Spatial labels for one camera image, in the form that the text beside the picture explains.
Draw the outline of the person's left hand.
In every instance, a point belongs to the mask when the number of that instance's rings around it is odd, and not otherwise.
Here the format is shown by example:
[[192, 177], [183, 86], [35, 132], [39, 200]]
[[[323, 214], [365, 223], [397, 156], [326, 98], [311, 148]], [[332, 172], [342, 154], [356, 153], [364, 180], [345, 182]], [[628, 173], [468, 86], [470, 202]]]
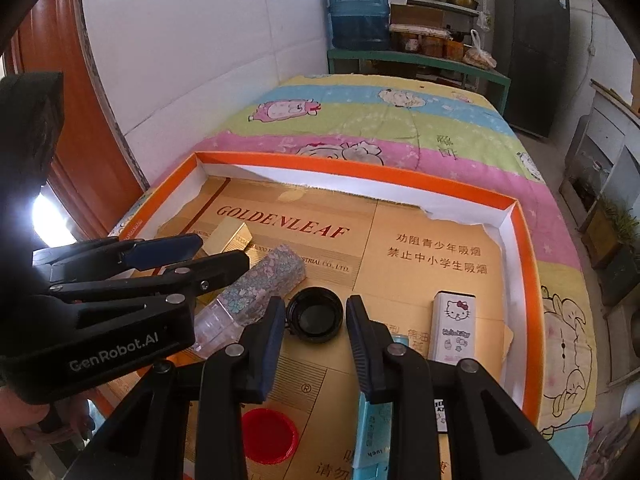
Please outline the person's left hand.
[[96, 424], [89, 415], [88, 400], [84, 394], [72, 396], [62, 402], [63, 425], [50, 434], [36, 428], [50, 413], [50, 405], [27, 404], [12, 390], [1, 388], [1, 431], [17, 455], [25, 455], [36, 444], [55, 444], [70, 440], [73, 436], [87, 439]]

